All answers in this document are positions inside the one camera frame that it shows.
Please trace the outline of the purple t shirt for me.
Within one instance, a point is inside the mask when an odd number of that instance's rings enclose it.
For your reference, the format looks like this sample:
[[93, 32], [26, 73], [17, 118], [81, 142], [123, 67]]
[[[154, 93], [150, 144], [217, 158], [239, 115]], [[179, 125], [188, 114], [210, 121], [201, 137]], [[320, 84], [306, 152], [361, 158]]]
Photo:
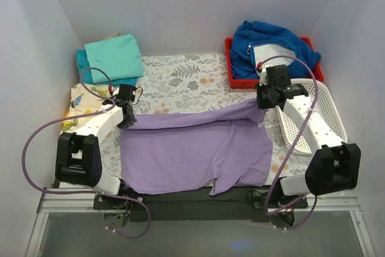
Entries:
[[263, 185], [273, 143], [256, 99], [190, 114], [139, 115], [120, 132], [123, 180], [141, 194]]

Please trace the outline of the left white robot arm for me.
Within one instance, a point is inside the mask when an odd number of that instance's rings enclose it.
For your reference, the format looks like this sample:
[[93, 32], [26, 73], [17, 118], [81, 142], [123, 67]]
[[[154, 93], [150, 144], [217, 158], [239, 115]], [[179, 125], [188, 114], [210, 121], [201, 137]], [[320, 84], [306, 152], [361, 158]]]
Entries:
[[75, 132], [61, 134], [58, 139], [56, 179], [108, 194], [108, 203], [116, 209], [127, 204], [128, 194], [120, 189], [123, 183], [119, 178], [103, 171], [100, 145], [114, 128], [128, 128], [137, 121], [132, 107], [136, 90], [132, 85], [122, 84], [114, 94], [116, 106], [113, 109], [108, 110], [112, 102], [105, 100], [99, 115]]

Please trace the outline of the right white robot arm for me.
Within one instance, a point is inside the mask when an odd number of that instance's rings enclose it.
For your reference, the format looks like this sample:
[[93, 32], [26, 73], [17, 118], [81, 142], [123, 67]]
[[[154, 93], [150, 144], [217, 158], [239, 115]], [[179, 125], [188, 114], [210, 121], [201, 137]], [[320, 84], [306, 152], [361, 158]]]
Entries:
[[355, 143], [348, 144], [327, 125], [316, 112], [318, 85], [311, 98], [301, 84], [292, 83], [285, 65], [257, 65], [260, 81], [257, 104], [261, 109], [279, 106], [291, 118], [304, 137], [312, 153], [305, 173], [277, 180], [272, 199], [279, 207], [288, 206], [296, 195], [320, 196], [357, 186], [361, 150]]

